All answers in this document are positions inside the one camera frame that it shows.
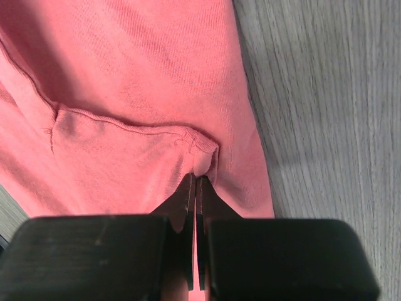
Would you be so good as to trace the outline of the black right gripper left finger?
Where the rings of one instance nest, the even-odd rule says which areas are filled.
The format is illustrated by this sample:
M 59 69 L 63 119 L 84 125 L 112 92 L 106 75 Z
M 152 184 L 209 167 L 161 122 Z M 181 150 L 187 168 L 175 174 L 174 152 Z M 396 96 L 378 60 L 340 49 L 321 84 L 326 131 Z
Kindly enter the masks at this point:
M 27 220 L 1 256 L 2 300 L 187 300 L 195 176 L 149 214 Z

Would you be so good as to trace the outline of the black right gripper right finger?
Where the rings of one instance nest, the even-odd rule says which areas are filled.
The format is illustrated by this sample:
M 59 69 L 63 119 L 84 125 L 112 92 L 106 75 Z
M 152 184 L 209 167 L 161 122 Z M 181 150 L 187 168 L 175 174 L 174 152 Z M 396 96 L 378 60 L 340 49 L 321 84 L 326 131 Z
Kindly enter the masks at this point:
M 377 300 L 358 235 L 337 219 L 243 218 L 196 180 L 197 262 L 208 300 Z

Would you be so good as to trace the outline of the pink t-shirt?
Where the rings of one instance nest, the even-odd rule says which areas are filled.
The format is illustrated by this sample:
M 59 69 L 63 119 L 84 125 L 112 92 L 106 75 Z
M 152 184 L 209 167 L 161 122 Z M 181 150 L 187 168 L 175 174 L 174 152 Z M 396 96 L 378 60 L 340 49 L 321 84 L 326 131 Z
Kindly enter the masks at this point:
M 274 216 L 231 1 L 2 1 L 1 184 L 29 219 L 149 214 L 195 176 Z

